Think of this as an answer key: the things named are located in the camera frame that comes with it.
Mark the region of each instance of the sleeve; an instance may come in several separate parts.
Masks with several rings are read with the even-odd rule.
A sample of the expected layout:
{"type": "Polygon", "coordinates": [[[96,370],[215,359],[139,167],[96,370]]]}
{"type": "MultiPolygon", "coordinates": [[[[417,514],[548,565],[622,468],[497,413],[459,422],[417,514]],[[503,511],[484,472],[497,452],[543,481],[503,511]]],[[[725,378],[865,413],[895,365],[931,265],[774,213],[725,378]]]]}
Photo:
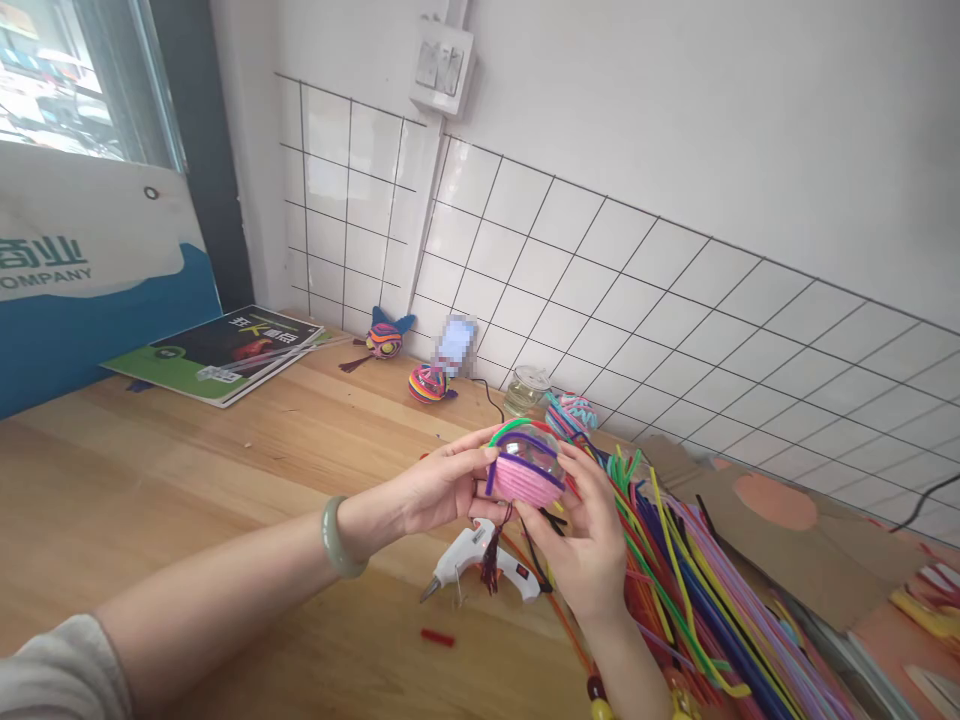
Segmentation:
{"type": "Polygon", "coordinates": [[[92,615],[75,615],[0,659],[0,720],[132,716],[123,670],[92,615]]]}

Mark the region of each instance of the bracelet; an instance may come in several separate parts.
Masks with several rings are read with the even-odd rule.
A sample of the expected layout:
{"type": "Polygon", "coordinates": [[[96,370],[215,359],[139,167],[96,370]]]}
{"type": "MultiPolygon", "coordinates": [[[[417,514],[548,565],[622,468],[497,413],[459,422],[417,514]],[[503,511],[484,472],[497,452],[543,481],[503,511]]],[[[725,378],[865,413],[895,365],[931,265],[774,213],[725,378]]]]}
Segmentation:
{"type": "Polygon", "coordinates": [[[340,529],[337,527],[337,508],[347,498],[343,495],[332,497],[323,509],[323,519],[320,521],[320,535],[323,537],[323,547],[327,551],[330,564],[344,580],[359,577],[367,569],[367,561],[355,562],[343,550],[340,541],[340,529]]]}

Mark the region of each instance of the cardboard sheet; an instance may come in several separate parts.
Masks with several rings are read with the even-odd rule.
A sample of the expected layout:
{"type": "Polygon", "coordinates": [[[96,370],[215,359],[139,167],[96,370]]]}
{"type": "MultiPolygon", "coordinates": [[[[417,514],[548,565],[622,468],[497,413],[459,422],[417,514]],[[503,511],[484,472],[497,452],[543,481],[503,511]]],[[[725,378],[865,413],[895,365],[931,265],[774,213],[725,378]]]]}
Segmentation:
{"type": "Polygon", "coordinates": [[[883,605],[927,564],[921,552],[824,495],[797,488],[814,502],[818,519],[809,530],[788,530],[750,510],[735,492],[736,479],[751,474],[747,468],[704,468],[663,436],[640,448],[671,493],[693,504],[700,495],[720,537],[838,632],[883,605]]]}

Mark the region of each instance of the white wall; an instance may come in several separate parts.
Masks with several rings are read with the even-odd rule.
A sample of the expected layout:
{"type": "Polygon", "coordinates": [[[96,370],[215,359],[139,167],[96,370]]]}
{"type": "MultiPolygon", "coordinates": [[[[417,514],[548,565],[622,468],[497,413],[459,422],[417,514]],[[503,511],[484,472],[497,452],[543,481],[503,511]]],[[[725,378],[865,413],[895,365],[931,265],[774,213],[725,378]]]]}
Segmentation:
{"type": "MultiPolygon", "coordinates": [[[[284,0],[276,69],[393,112],[440,0],[284,0]]],[[[470,142],[960,329],[960,6],[475,0],[470,142]]]]}

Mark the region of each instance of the left hand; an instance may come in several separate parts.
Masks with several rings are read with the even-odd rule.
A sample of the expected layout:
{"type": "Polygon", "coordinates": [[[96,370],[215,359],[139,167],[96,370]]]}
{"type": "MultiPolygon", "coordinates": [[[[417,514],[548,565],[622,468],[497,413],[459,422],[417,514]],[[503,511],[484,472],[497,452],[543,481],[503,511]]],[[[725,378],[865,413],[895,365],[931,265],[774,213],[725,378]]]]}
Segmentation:
{"type": "Polygon", "coordinates": [[[482,496],[487,469],[500,452],[486,446],[501,427],[464,435],[387,483],[401,510],[404,534],[426,532],[461,517],[503,522],[507,508],[482,496]]]}

